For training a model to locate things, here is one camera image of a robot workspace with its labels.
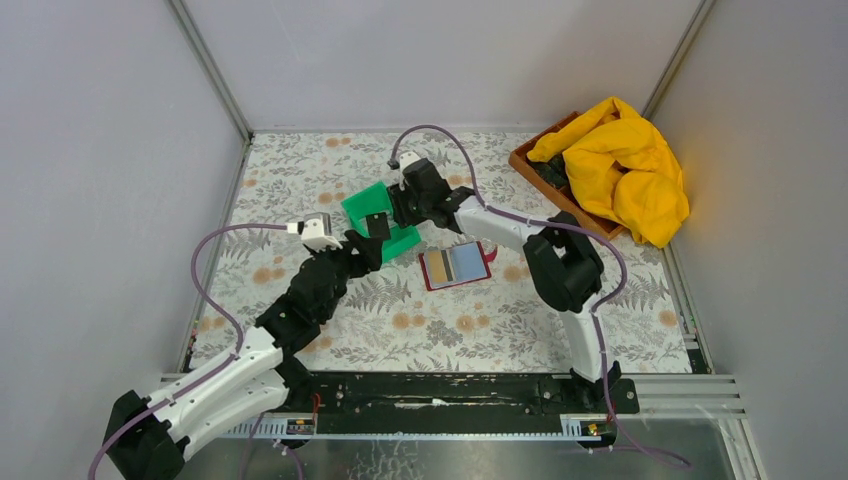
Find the black VIP credit card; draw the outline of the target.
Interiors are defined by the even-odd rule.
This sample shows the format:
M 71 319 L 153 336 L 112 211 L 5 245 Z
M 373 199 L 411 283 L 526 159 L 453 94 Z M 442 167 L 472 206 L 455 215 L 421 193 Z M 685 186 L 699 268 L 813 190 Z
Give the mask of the black VIP credit card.
M 389 224 L 389 220 L 390 215 L 385 211 L 368 214 L 365 217 L 365 224 L 367 228 L 368 237 L 381 241 L 390 240 L 391 227 Z

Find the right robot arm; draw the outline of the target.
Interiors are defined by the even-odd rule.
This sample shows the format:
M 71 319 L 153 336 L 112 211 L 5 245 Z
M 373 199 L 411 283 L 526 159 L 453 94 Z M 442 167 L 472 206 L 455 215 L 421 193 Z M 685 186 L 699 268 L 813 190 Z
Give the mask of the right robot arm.
M 388 165 L 402 179 L 387 188 L 395 223 L 431 222 L 523 255 L 537 295 L 560 313 L 572 353 L 575 402 L 597 412 L 613 398 L 604 376 L 601 341 L 590 307 L 600 299 L 603 262 L 589 239 L 573 230 L 537 225 L 520 212 L 486 206 L 469 187 L 453 188 L 428 159 L 405 152 Z

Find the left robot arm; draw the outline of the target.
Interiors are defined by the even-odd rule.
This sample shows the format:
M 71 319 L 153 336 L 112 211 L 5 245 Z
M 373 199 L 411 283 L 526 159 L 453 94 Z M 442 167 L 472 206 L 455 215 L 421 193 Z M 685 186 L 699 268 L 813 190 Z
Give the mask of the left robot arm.
M 378 271 L 383 239 L 348 230 L 343 240 L 303 227 L 308 258 L 253 325 L 213 360 L 147 396 L 130 390 L 113 404 L 88 470 L 109 458 L 125 479 L 173 479 L 211 440 L 282 407 L 313 406 L 313 374 L 296 355 L 335 313 L 350 280 Z

